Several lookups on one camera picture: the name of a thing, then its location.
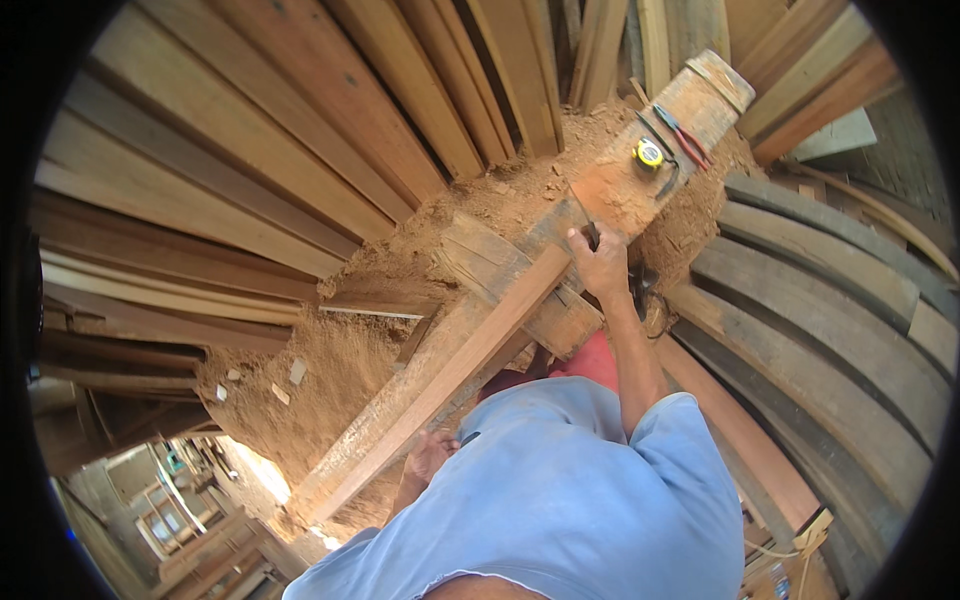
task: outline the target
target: man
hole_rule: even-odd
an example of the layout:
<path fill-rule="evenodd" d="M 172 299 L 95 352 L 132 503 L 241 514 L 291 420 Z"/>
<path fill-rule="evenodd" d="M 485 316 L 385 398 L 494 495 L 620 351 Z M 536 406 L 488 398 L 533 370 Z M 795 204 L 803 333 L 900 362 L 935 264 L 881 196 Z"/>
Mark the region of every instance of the man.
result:
<path fill-rule="evenodd" d="M 603 332 L 548 376 L 502 372 L 449 433 L 420 433 L 382 530 L 285 600 L 722 598 L 743 576 L 733 482 L 693 396 L 669 394 L 602 223 L 568 242 Z"/>

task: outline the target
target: tape measure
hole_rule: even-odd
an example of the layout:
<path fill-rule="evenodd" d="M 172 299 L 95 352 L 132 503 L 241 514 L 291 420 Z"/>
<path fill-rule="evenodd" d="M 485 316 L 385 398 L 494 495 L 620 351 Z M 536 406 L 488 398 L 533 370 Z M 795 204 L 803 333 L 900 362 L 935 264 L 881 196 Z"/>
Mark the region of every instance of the tape measure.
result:
<path fill-rule="evenodd" d="M 663 152 L 648 137 L 641 137 L 631 154 L 637 166 L 647 173 L 653 173 L 663 164 Z"/>

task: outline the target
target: hand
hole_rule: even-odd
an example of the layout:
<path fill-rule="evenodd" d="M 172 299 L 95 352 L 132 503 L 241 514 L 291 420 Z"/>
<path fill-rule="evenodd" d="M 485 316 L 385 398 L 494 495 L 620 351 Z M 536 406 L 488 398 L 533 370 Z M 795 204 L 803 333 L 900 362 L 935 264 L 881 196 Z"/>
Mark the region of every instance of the hand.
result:
<path fill-rule="evenodd" d="M 429 485 L 433 476 L 444 465 L 446 459 L 460 449 L 460 443 L 453 438 L 453 434 L 445 429 L 420 432 L 417 445 L 407 455 L 407 462 L 403 466 L 404 479 L 410 478 Z"/>
<path fill-rule="evenodd" d="M 627 247 L 623 240 L 607 224 L 597 221 L 600 243 L 597 251 L 590 250 L 587 238 L 577 229 L 566 233 L 567 243 L 573 250 L 580 279 L 587 291 L 601 304 L 621 294 L 630 295 L 627 284 Z"/>

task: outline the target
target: blue t-shirt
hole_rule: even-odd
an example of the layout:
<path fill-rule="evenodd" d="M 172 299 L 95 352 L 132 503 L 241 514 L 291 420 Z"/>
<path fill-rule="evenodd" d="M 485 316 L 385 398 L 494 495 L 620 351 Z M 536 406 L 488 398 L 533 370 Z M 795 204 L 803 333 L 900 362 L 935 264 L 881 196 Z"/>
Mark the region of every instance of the blue t-shirt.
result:
<path fill-rule="evenodd" d="M 457 438 L 475 432 L 416 502 L 307 569 L 284 600 L 421 598 L 468 573 L 551 600 L 739 591 L 740 503 L 690 394 L 654 405 L 628 442 L 616 394 L 541 379 L 478 404 Z"/>

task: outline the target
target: red-handled pliers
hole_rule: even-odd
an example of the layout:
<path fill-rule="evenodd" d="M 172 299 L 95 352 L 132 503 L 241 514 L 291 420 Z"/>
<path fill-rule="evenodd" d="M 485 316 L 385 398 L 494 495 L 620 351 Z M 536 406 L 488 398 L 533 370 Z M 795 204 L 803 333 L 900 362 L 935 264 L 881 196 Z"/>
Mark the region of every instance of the red-handled pliers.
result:
<path fill-rule="evenodd" d="M 712 164 L 713 161 L 710 160 L 710 157 L 707 155 L 707 150 L 704 148 L 704 145 L 700 143 L 700 140 L 697 139 L 695 135 L 691 134 L 690 132 L 685 130 L 683 127 L 681 127 L 680 122 L 677 121 L 676 117 L 674 117 L 672 114 L 667 112 L 666 108 L 660 105 L 654 105 L 654 112 L 657 114 L 660 120 L 663 121 L 663 124 L 669 127 L 670 130 L 673 132 L 673 134 L 677 136 L 677 141 L 680 142 L 680 147 L 684 149 L 684 152 L 686 152 L 686 155 L 689 156 L 690 159 L 692 159 L 698 165 L 700 165 L 701 169 L 706 171 L 708 163 Z M 693 149 L 690 148 L 690 144 L 688 144 L 687 142 L 690 142 L 694 146 L 696 146 L 697 150 L 700 151 L 700 154 L 703 155 L 703 158 L 700 158 L 699 156 L 697 156 L 693 152 Z"/>

